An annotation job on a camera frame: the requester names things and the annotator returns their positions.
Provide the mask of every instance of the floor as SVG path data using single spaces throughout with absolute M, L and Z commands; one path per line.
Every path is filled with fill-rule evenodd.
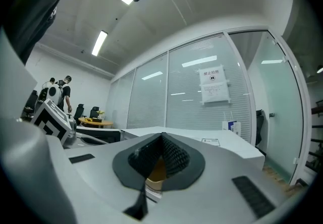
M 300 184 L 290 186 L 284 181 L 283 178 L 280 177 L 280 175 L 277 172 L 275 172 L 270 166 L 266 164 L 263 166 L 262 171 L 283 189 L 287 197 L 291 197 L 294 194 L 300 192 L 302 189 L 304 189 L 304 187 Z

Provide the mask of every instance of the black-and-white patterned box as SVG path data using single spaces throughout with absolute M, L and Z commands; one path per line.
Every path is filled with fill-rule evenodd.
M 62 145 L 71 132 L 67 115 L 50 99 L 44 101 L 31 123 L 37 125 L 45 134 L 58 137 Z

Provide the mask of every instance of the wooden table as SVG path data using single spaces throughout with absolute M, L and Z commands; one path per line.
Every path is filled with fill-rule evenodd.
M 113 125 L 113 122 L 110 122 L 110 121 L 102 120 L 102 122 L 91 122 L 91 121 L 87 121 L 84 117 L 80 117 L 79 121 L 81 123 L 85 123 L 85 124 L 89 124 L 89 125 L 98 125 L 100 128 L 103 128 L 106 125 L 107 126 L 112 126 Z

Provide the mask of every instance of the door frame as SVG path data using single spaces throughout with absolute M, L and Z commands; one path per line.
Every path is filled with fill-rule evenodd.
M 294 173 L 292 174 L 292 178 L 290 179 L 290 185 L 294 185 L 296 181 L 300 178 L 301 172 L 305 168 L 305 164 L 307 161 L 307 156 L 309 152 L 309 147 L 310 147 L 310 140 L 311 140 L 311 126 L 312 126 L 312 117 L 311 117 L 311 105 L 310 105 L 310 98 L 308 94 L 308 89 L 306 85 L 306 81 L 304 78 L 304 75 L 302 73 L 302 70 L 292 52 L 292 50 L 289 48 L 288 44 L 285 42 L 285 40 L 279 36 L 276 35 L 275 32 L 268 26 L 258 26 L 258 27 L 243 27 L 243 28 L 234 28 L 234 29 L 229 29 L 226 31 L 223 31 L 224 35 L 227 37 L 229 40 L 229 43 L 234 50 L 237 58 L 242 59 L 240 56 L 240 53 L 238 52 L 235 44 L 233 43 L 232 39 L 230 38 L 229 34 L 234 34 L 234 33 L 241 33 L 241 32 L 251 32 L 251 31 L 268 31 L 270 35 L 274 38 L 274 40 L 277 42 L 281 50 L 286 56 L 286 59 L 289 61 L 291 65 L 292 72 L 294 73 L 296 83 L 298 85 L 299 93 L 300 93 L 300 98 L 301 98 L 301 103 L 302 103 L 302 113 L 303 113 L 303 133 L 302 133 L 302 144 L 298 156 L 298 161 L 296 168 L 294 170 Z M 246 67 L 244 64 L 241 64 L 241 69 L 244 73 L 245 76 L 248 76 Z M 249 89 L 249 85 L 251 87 L 251 82 L 248 78 L 246 78 L 247 81 L 247 86 Z M 254 110 L 254 114 L 251 115 L 252 117 L 252 126 L 256 126 L 256 116 L 255 116 L 255 101 L 254 101 L 254 96 L 253 96 L 253 91 L 252 88 L 249 89 L 249 96 L 250 96 L 250 103 L 251 103 L 251 110 Z M 251 138 L 251 144 L 254 146 L 255 145 L 255 136 L 252 136 Z

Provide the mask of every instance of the white desk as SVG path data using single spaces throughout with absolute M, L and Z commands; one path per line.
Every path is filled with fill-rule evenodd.
M 167 127 L 148 127 L 137 129 L 122 129 L 125 139 L 131 139 L 146 134 L 162 133 L 177 134 L 194 140 L 201 141 L 202 138 L 218 139 L 220 147 L 232 151 L 240 157 L 252 162 L 258 169 L 262 170 L 265 157 L 264 155 L 250 143 L 243 140 L 231 131 L 202 131 L 202 130 L 186 130 Z

